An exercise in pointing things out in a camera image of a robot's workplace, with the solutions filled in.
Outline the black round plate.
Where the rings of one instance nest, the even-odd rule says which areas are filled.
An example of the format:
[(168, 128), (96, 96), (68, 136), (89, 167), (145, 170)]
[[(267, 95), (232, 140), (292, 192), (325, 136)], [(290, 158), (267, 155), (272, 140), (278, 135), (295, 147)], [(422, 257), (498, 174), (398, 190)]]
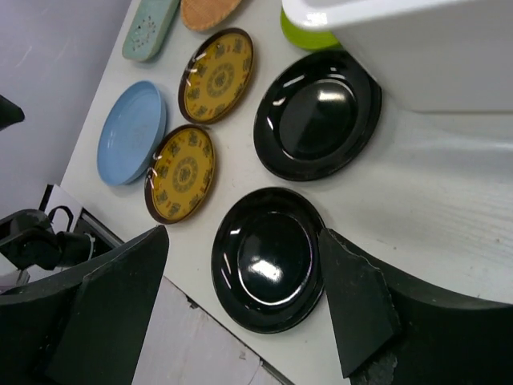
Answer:
[(354, 160), (382, 112), (382, 89), (342, 50), (299, 59), (269, 86), (253, 143), (264, 167), (285, 180), (320, 180)]
[(316, 208), (289, 188), (238, 200), (212, 245), (212, 283), (228, 316), (246, 330), (277, 334), (305, 320), (324, 292)]

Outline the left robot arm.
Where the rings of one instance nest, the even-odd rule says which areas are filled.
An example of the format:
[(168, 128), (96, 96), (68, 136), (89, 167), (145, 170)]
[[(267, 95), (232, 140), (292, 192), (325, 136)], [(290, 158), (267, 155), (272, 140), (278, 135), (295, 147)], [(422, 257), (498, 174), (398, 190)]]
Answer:
[[(55, 232), (55, 214), (62, 210), (68, 218), (64, 231)], [(23, 209), (1, 219), (1, 254), (20, 270), (37, 265), (44, 270), (72, 267), (93, 258), (95, 237), (72, 233), (72, 211), (60, 205), (49, 213)]]

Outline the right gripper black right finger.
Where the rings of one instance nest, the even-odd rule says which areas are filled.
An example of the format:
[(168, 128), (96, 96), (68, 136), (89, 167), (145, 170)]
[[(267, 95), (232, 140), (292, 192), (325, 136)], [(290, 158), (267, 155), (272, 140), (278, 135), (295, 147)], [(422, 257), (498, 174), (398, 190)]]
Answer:
[(402, 325), (382, 269), (332, 229), (321, 231), (319, 250), (342, 375), (392, 378), (388, 350)]

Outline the yellow patterned plate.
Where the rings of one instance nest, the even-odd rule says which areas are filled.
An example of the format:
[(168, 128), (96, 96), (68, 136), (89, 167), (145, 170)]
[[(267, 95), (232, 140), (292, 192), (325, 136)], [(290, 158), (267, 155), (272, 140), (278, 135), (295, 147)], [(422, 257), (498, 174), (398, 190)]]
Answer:
[(144, 181), (151, 217), (172, 225), (190, 217), (205, 201), (216, 170), (215, 146), (205, 127), (182, 125), (154, 152)]
[(250, 83), (255, 50), (250, 35), (230, 27), (206, 39), (181, 76), (178, 105), (194, 124), (221, 120), (238, 103)]

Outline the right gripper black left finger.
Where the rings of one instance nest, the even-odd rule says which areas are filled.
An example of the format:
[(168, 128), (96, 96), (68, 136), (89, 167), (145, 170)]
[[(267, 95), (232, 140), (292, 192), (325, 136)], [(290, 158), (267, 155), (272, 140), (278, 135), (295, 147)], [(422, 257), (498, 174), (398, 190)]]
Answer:
[(130, 384), (168, 256), (158, 225), (96, 258), (79, 286), (44, 375), (57, 384)]

